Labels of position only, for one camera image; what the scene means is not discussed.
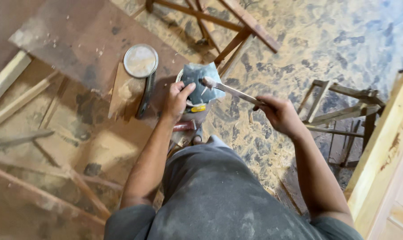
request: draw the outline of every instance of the person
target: person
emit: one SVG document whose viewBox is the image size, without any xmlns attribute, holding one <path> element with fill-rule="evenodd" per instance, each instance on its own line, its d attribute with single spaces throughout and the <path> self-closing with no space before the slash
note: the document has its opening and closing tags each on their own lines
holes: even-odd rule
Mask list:
<svg viewBox="0 0 403 240">
<path fill-rule="evenodd" d="M 244 161 L 220 141 L 188 146 L 166 159 L 172 128 L 195 84 L 171 85 L 162 115 L 124 186 L 105 240 L 362 239 L 345 197 L 292 103 L 258 96 L 272 127 L 295 146 L 299 186 L 311 221 L 264 190 Z M 164 200 L 152 207 L 163 183 Z"/>
</svg>

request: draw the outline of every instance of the yellow label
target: yellow label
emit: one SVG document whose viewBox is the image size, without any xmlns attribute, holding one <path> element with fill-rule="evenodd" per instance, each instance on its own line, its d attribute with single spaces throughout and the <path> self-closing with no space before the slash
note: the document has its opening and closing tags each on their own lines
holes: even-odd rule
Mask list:
<svg viewBox="0 0 403 240">
<path fill-rule="evenodd" d="M 204 110 L 206 110 L 206 105 L 201 105 L 201 106 L 191 108 L 191 112 L 201 112 Z"/>
</svg>

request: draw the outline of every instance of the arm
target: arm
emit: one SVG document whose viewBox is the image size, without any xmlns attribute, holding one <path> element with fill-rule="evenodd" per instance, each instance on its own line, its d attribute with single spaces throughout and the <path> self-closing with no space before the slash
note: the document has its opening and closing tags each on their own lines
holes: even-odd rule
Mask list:
<svg viewBox="0 0 403 240">
<path fill-rule="evenodd" d="M 257 99 L 266 103 L 259 107 L 273 128 L 289 136 L 295 146 L 299 186 L 311 217 L 330 216 L 353 227 L 343 192 L 292 103 L 271 96 Z"/>
<path fill-rule="evenodd" d="M 183 82 L 171 85 L 162 115 L 124 185 L 120 208 L 153 204 L 163 178 L 173 126 L 181 118 L 186 98 L 194 89 L 193 83 L 186 88 Z"/>
</svg>

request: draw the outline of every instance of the wooden door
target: wooden door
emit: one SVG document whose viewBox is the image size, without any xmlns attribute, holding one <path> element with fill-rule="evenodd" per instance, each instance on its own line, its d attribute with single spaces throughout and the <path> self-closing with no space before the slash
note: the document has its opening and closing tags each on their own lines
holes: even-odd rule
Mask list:
<svg viewBox="0 0 403 240">
<path fill-rule="evenodd" d="M 364 239 L 403 240 L 403 75 L 344 194 Z"/>
</svg>

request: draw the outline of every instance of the grey shirt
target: grey shirt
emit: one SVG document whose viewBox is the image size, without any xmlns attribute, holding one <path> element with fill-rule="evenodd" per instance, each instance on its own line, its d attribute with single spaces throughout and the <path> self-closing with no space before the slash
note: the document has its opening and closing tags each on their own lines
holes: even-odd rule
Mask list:
<svg viewBox="0 0 403 240">
<path fill-rule="evenodd" d="M 108 219 L 104 239 L 363 239 L 334 218 L 308 222 L 285 208 L 229 148 L 177 152 L 166 163 L 163 186 L 157 213 L 143 204 L 119 210 Z"/>
</svg>

